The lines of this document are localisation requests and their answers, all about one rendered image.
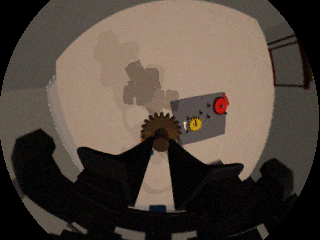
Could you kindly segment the brown gear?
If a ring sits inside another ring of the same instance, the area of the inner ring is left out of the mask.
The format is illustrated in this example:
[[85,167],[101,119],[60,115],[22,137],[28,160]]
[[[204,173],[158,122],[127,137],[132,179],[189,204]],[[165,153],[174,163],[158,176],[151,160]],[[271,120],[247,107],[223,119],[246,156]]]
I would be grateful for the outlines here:
[[[148,121],[149,120],[149,121]],[[148,139],[148,137],[153,136],[153,149],[156,152],[165,152],[169,148],[169,139],[180,140],[181,135],[180,129],[183,128],[181,125],[177,125],[180,121],[175,121],[175,116],[169,119],[169,113],[163,115],[163,112],[160,113],[160,117],[157,117],[156,113],[151,116],[148,116],[148,120],[145,120],[145,123],[141,125],[144,129],[141,129],[143,139]],[[177,143],[177,141],[176,141]]]

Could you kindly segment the red gear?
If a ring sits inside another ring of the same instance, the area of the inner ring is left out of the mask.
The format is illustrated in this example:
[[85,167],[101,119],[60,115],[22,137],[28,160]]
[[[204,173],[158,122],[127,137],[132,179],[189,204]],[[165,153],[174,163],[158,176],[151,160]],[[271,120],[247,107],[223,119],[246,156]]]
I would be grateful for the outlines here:
[[[224,111],[227,111],[228,101],[224,99],[223,96],[217,97],[215,101],[213,101],[213,112],[216,112],[217,115],[221,115]],[[220,105],[224,105],[224,107],[220,107]]]

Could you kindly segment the yellow gear with black stripe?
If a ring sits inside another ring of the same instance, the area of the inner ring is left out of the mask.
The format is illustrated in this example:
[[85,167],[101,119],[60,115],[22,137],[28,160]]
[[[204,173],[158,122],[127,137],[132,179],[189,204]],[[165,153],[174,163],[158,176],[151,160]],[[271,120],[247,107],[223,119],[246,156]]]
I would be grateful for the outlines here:
[[[191,129],[191,131],[199,131],[200,127],[203,127],[203,123],[201,123],[201,119],[199,119],[199,117],[193,117],[193,119],[191,121],[188,121],[188,128]],[[199,127],[195,127],[195,124],[199,125]]]

